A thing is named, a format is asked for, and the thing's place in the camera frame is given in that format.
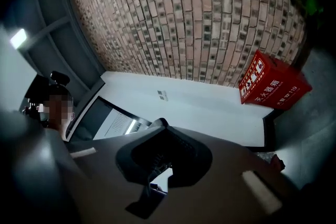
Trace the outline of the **dark framed glass door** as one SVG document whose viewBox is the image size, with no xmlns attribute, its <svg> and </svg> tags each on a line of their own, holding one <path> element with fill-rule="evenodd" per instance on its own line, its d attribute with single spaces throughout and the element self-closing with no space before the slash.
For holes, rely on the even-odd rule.
<svg viewBox="0 0 336 224">
<path fill-rule="evenodd" d="M 75 123 L 66 141 L 85 142 L 128 135 L 147 129 L 152 123 L 97 97 Z"/>
</svg>

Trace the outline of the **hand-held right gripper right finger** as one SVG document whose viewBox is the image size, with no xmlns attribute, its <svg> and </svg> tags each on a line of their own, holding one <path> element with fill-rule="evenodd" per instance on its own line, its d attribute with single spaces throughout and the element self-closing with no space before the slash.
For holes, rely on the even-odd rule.
<svg viewBox="0 0 336 224">
<path fill-rule="evenodd" d="M 207 173 L 193 186 L 170 188 L 149 224 L 274 224 L 298 193 L 281 172 L 236 143 L 191 130 L 176 131 L 212 154 Z"/>
</svg>

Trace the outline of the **red-brown box lid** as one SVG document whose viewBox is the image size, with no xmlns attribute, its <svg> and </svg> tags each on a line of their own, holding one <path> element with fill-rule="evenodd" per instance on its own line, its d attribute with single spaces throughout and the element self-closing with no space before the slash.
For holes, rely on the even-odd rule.
<svg viewBox="0 0 336 224">
<path fill-rule="evenodd" d="M 263 92 L 260 86 L 263 84 L 262 79 L 270 68 L 269 56 L 257 50 L 238 87 L 241 104 L 258 104 L 265 98 L 259 96 Z"/>
</svg>

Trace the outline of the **ceiling light panel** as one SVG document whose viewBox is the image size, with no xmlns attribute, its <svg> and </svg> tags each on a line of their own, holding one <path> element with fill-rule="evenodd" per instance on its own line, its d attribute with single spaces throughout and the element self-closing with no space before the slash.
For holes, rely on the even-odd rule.
<svg viewBox="0 0 336 224">
<path fill-rule="evenodd" d="M 27 39 L 27 34 L 25 29 L 21 28 L 18 32 L 10 39 L 11 45 L 18 49 Z"/>
</svg>

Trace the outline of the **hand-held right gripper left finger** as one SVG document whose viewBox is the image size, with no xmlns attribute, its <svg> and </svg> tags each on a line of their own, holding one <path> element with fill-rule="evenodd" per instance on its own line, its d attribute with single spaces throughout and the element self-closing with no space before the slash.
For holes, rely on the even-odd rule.
<svg viewBox="0 0 336 224">
<path fill-rule="evenodd" d="M 19 112 L 0 112 L 0 224 L 168 224 L 102 212 L 96 186 L 54 130 Z"/>
</svg>

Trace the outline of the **red fire extinguisher box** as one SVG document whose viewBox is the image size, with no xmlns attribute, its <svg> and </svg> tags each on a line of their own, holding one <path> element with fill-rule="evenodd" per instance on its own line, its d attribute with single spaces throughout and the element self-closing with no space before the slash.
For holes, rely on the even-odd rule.
<svg viewBox="0 0 336 224">
<path fill-rule="evenodd" d="M 263 90 L 259 94 L 265 97 L 260 103 L 248 103 L 261 105 L 278 110 L 290 109 L 306 93 L 312 90 L 303 73 L 285 63 L 268 55 L 271 62 L 269 72 L 262 79 Z"/>
</svg>

